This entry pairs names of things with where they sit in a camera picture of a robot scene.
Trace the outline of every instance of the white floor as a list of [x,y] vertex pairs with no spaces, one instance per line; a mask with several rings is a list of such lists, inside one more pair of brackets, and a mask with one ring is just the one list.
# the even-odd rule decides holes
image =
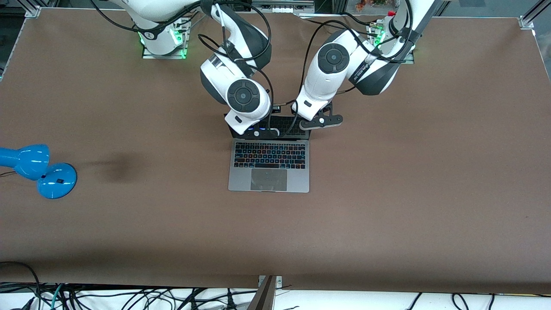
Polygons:
[[[244,289],[234,289],[232,292],[243,291]],[[95,291],[86,292],[96,295],[112,295],[121,292],[135,291]],[[191,290],[178,289],[172,291],[175,297],[185,298]],[[209,299],[226,294],[225,288],[208,289],[197,296],[200,299]],[[254,294],[234,296],[234,302],[237,305],[247,303],[252,300]],[[373,309],[373,310],[406,310],[412,303],[417,293],[391,293],[391,292],[340,292],[340,291],[278,291],[275,298],[274,310],[288,310],[299,306],[298,310],[340,310],[340,309]],[[32,293],[0,293],[0,310],[19,309],[27,303],[33,296]],[[463,295],[469,310],[488,309],[489,295]],[[92,310],[121,310],[122,306],[130,296],[118,297],[83,297],[80,299],[86,306]],[[150,310],[170,310],[174,305],[166,301],[157,300],[149,307]],[[141,310],[145,307],[145,298],[136,304],[132,310]],[[219,310],[224,305],[219,302],[207,303],[200,309]],[[33,303],[32,310],[37,309],[37,301]],[[50,309],[44,303],[42,309]],[[444,293],[424,293],[419,298],[413,310],[454,310],[456,309],[451,302],[451,294]],[[502,296],[496,295],[491,310],[549,310],[551,309],[550,297],[527,297],[527,296]]]

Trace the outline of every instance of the lamp base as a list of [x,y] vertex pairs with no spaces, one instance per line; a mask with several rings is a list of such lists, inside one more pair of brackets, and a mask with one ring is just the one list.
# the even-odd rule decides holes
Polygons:
[[66,163],[57,163],[48,167],[45,175],[36,181],[40,195],[48,199],[59,199],[69,194],[77,183],[77,171]]

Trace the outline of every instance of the laptop screen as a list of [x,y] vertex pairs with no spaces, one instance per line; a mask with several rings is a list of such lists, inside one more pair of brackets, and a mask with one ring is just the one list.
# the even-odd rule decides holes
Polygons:
[[[289,126],[293,122],[294,118],[295,118],[294,116],[272,115],[270,125],[271,125],[272,128],[277,128],[277,130],[279,130],[280,135],[282,135],[287,130],[289,130]],[[300,121],[301,121],[301,118],[298,117],[295,124],[293,125],[293,128],[289,132],[289,134],[287,134],[286,136],[281,137],[281,138],[276,138],[274,140],[287,140],[287,141],[289,141],[289,140],[308,140],[310,138],[310,130],[302,130],[299,127],[299,122]],[[267,118],[265,118],[265,119],[261,120],[260,122],[258,122],[258,124],[260,126],[260,129],[265,129],[266,125],[267,125],[267,122],[268,122]],[[229,127],[229,128],[230,128],[230,132],[231,132],[232,137],[245,139],[243,136],[241,136],[237,132],[235,132],[231,127]]]

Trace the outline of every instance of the keyboard key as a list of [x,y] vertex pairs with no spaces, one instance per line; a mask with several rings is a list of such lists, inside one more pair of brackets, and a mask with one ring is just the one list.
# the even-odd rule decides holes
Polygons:
[[279,168],[278,164],[256,164],[255,168]]

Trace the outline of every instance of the brown table surface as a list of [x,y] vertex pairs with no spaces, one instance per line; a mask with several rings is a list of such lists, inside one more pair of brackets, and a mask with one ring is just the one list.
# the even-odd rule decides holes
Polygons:
[[[285,102],[317,25],[268,19],[265,71]],[[204,20],[188,59],[142,60],[137,35],[93,10],[26,22],[0,83],[1,145],[46,143],[79,179],[55,201],[0,179],[1,260],[49,282],[254,287],[277,274],[293,288],[549,293],[551,87],[516,19],[435,18],[386,92],[336,97],[345,122],[312,134],[308,194],[227,190],[228,108],[201,87],[198,33],[221,37]]]

